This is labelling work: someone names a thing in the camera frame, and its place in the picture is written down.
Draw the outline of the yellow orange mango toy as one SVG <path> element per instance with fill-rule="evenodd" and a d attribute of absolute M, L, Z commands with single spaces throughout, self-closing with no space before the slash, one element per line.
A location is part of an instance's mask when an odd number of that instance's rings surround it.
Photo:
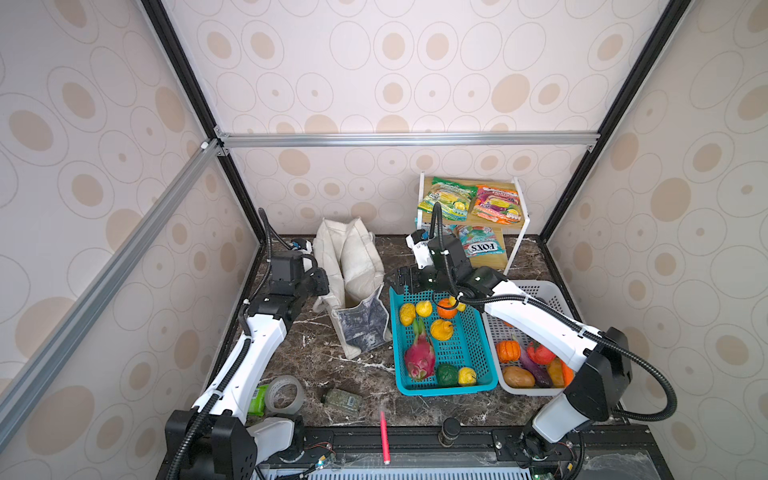
<path fill-rule="evenodd" d="M 437 341 L 448 341 L 453 337 L 453 334 L 454 325 L 451 321 L 438 319 L 433 321 L 430 326 L 430 335 Z"/>

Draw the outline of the green snack packet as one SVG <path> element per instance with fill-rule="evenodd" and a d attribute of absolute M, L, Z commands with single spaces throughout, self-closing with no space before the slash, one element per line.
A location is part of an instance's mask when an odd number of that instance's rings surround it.
<path fill-rule="evenodd" d="M 477 192 L 477 186 L 433 177 L 431 185 L 418 204 L 418 209 L 432 213 L 434 206 L 440 204 L 444 219 L 465 221 L 474 205 Z"/>

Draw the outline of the white canvas grocery bag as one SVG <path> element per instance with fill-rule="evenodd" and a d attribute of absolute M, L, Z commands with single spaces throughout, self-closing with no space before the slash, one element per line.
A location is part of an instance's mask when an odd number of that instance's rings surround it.
<path fill-rule="evenodd" d="M 390 315 L 380 298 L 384 265 L 374 234 L 359 218 L 349 223 L 325 219 L 312 246 L 329 281 L 329 293 L 313 310 L 329 315 L 344 356 L 354 359 L 390 342 Z"/>

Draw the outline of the pink dragon fruit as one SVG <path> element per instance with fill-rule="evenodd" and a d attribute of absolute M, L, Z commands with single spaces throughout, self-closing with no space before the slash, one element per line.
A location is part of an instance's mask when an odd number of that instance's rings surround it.
<path fill-rule="evenodd" d="M 413 381 L 423 381 L 435 373 L 436 355 L 429 338 L 423 318 L 413 323 L 414 338 L 405 353 L 404 359 L 409 377 Z"/>

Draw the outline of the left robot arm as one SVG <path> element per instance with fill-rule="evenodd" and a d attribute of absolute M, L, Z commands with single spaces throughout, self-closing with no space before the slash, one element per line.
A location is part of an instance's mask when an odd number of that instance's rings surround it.
<path fill-rule="evenodd" d="M 262 462 L 294 444 L 294 419 L 281 414 L 251 430 L 248 409 L 305 302 L 328 294 L 329 281 L 307 242 L 270 254 L 263 281 L 265 293 L 244 299 L 238 309 L 242 333 L 221 370 L 192 407 L 167 420 L 158 478 L 254 479 Z"/>

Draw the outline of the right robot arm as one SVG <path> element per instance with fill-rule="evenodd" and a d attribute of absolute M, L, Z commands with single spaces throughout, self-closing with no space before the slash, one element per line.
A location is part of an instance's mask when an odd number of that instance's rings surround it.
<path fill-rule="evenodd" d="M 633 365 L 659 383 L 666 404 L 655 413 L 627 412 L 626 417 L 659 422 L 676 412 L 678 398 L 671 382 L 630 351 L 620 330 L 600 331 L 580 323 L 525 293 L 500 271 L 473 267 L 453 236 L 427 237 L 424 230 L 417 230 L 407 236 L 406 243 L 416 263 L 398 270 L 397 292 L 445 292 L 541 342 L 573 371 L 573 380 L 524 426 L 521 442 L 530 457 L 542 457 L 567 434 L 608 420 L 632 381 Z"/>

